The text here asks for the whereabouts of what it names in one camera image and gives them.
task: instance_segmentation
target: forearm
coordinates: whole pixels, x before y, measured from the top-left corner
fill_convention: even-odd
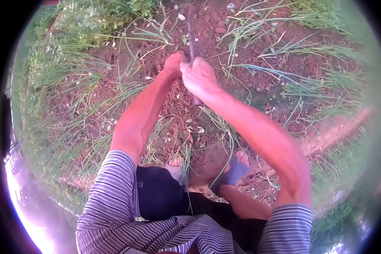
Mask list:
[[[310,168],[289,133],[267,115],[223,91],[205,103],[229,122],[275,169],[281,186],[287,190],[281,198],[290,195],[287,198],[310,205]]]
[[[158,120],[165,97],[177,77],[163,70],[128,106],[117,122],[110,150],[127,152],[134,164],[144,149]]]

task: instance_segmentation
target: blue sandal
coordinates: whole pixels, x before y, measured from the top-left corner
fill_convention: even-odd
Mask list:
[[[223,172],[219,178],[216,180],[213,186],[210,187],[210,190],[219,197],[220,185],[233,185],[235,186],[240,178],[247,174],[249,171],[249,166],[244,165],[236,155],[229,161],[230,169],[226,172]]]

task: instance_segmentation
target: clod of soil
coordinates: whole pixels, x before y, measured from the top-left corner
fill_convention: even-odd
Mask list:
[[[227,32],[227,29],[224,27],[217,27],[215,31],[218,34],[225,34]]]

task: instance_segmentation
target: toe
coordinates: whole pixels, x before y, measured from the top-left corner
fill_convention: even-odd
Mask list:
[[[236,152],[236,156],[242,164],[249,166],[248,156],[243,150]]]

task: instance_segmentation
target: dirt ground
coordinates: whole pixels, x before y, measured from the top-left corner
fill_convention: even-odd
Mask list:
[[[227,25],[225,24],[226,17],[233,15],[226,6],[228,3],[234,3],[234,9],[238,10],[242,2],[243,1],[241,0],[209,0],[205,5],[205,7],[208,6],[208,8],[204,9],[203,1],[202,3],[192,1],[193,14],[191,18],[193,37],[197,39],[197,41],[193,41],[195,55],[207,59],[207,61],[215,68],[219,83],[226,91],[240,100],[245,100],[248,95],[248,90],[243,86],[244,84],[251,90],[251,106],[261,112],[266,112],[268,117],[272,118],[279,124],[284,124],[291,111],[294,109],[296,101],[282,98],[280,95],[284,82],[282,78],[281,80],[277,80],[275,77],[264,72],[256,72],[252,75],[244,68],[235,68],[232,70],[232,74],[239,79],[241,84],[237,81],[233,83],[222,71],[220,63],[227,63],[228,61],[228,53],[225,52],[228,50],[227,45],[230,43],[231,38],[225,38],[221,43],[217,42],[217,38],[223,36],[225,30],[227,30]],[[185,6],[179,4],[179,9],[176,11],[173,8],[175,4],[179,3],[169,3],[166,5],[166,11],[170,16],[166,26],[167,31],[170,31],[173,27],[178,13],[187,16],[187,9]],[[269,1],[266,5],[263,5],[263,7],[268,7],[273,4],[273,1]],[[288,17],[289,9],[275,9],[271,15],[272,17]],[[146,28],[145,25],[146,23],[139,23],[138,27],[151,30],[151,28]],[[271,61],[271,59],[264,61],[257,58],[265,48],[277,41],[284,32],[283,40],[285,42],[299,41],[314,33],[313,30],[303,28],[297,22],[280,23],[272,34],[268,37],[262,37],[262,40],[255,43],[254,46],[248,48],[238,47],[236,53],[238,53],[239,56],[235,58],[234,64],[254,64],[296,73],[304,77],[319,79],[323,74],[321,67],[325,64],[323,58],[314,55],[289,56],[285,61]],[[149,82],[149,80],[145,80],[145,77],[149,76],[155,78],[158,72],[163,69],[165,59],[177,50],[183,50],[187,57],[190,58],[189,47],[184,45],[181,40],[182,35],[185,35],[186,33],[188,33],[186,20],[178,20],[178,23],[170,32],[170,36],[173,39],[169,42],[173,43],[175,46],[167,46],[162,50],[157,49],[147,54],[141,61],[140,70],[129,81]],[[308,43],[323,40],[324,36],[331,37],[330,32],[319,32],[316,36],[310,37]],[[138,50],[141,50],[141,55],[146,54],[148,51],[153,50],[158,46],[161,46],[161,44],[149,41],[129,41],[131,51],[137,52]],[[108,64],[116,65],[110,70],[99,70],[99,72],[106,72],[106,77],[99,81],[95,95],[92,98],[93,102],[116,96],[116,81],[125,70],[127,63],[131,58],[131,54],[125,46],[125,41],[116,40],[115,47],[112,47],[112,43],[110,43],[100,48],[92,48],[89,53]],[[53,104],[66,105],[67,103],[71,103],[75,97],[76,94],[68,93],[62,98],[55,99]],[[123,105],[113,114],[107,113],[105,117],[107,119],[118,119],[128,103],[129,102],[123,103]],[[65,109],[59,107],[58,110],[63,112]],[[296,112],[292,119],[297,119],[299,116],[304,117],[309,115],[313,110],[313,106],[308,106],[300,113]],[[223,168],[228,159],[225,152],[225,149],[228,149],[228,147],[223,148],[221,142],[218,141],[219,135],[221,135],[222,132],[211,122],[210,118],[201,112],[199,107],[192,105],[192,97],[184,87],[181,79],[178,79],[173,84],[171,91],[167,95],[160,116],[173,117],[173,121],[164,131],[162,137],[155,142],[156,157],[162,162],[165,162],[181,145],[183,145],[183,143],[191,143],[193,152],[190,163],[191,170],[189,173],[190,190],[205,193],[213,200],[220,201],[219,198],[213,196],[207,189],[206,185],[211,182]],[[100,134],[99,130],[102,121],[102,119],[98,119],[96,121],[89,120],[86,122],[86,124],[91,126],[89,134],[93,135],[94,138],[98,137]],[[198,130],[197,126],[202,126],[205,132],[196,133],[195,130]],[[304,121],[290,121],[287,124],[286,129],[291,133],[303,133],[307,127],[308,124]],[[112,131],[113,126],[111,126],[110,130],[102,130],[104,134],[110,134]],[[304,135],[304,139],[312,140],[312,137],[315,136],[319,137],[321,134],[318,133],[315,135],[315,132],[309,132]],[[322,145],[320,145],[315,149],[315,145],[310,146],[306,144],[304,139],[301,139],[298,142],[300,142],[301,147],[304,150],[306,147],[305,153],[307,156],[311,156],[316,150],[322,148]],[[276,196],[279,192],[279,187],[277,187],[279,183],[274,170],[265,165],[265,162],[249,148],[249,145],[242,137],[239,137],[239,142],[243,148],[247,149],[246,151],[250,157],[249,161],[251,164],[251,172],[239,182],[239,190],[257,200],[271,204],[276,200]],[[336,142],[336,140],[326,141],[328,145],[333,142]],[[76,163],[83,163],[85,156],[86,155],[83,152]]]

